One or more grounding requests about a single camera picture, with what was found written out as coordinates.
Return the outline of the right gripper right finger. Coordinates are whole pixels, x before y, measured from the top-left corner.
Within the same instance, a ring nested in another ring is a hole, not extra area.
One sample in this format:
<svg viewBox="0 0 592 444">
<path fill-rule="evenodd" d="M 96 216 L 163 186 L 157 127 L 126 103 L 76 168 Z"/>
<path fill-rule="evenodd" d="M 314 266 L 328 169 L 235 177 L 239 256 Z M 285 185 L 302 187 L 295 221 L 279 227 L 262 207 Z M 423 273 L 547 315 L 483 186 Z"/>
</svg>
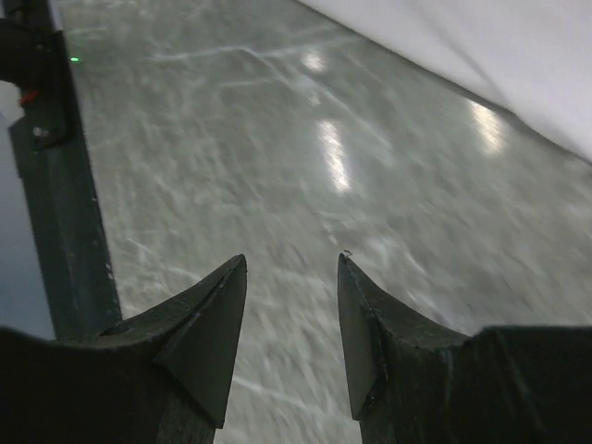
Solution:
<svg viewBox="0 0 592 444">
<path fill-rule="evenodd" d="M 492 326 L 466 336 L 338 262 L 352 418 L 366 443 L 587 443 L 589 327 Z"/>
</svg>

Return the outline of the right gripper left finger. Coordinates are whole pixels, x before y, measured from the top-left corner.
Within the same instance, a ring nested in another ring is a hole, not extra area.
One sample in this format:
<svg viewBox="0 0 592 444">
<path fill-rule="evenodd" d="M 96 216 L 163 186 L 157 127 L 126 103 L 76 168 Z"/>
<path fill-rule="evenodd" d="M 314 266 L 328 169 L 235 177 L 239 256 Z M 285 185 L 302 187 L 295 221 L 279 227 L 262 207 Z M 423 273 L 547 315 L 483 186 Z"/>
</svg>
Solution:
<svg viewBox="0 0 592 444">
<path fill-rule="evenodd" d="M 238 254 L 81 339 L 1 331 L 5 443 L 210 443 L 226 418 L 247 290 Z"/>
</svg>

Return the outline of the white t-shirt red print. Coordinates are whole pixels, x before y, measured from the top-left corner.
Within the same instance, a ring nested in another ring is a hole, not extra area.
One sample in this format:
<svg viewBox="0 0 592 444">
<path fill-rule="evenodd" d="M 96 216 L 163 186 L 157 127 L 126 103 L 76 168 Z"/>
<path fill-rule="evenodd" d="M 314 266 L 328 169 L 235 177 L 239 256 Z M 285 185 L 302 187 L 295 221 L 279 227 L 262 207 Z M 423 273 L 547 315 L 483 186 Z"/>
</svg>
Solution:
<svg viewBox="0 0 592 444">
<path fill-rule="evenodd" d="M 309 1 L 308 7 L 591 157 L 588 1 Z"/>
</svg>

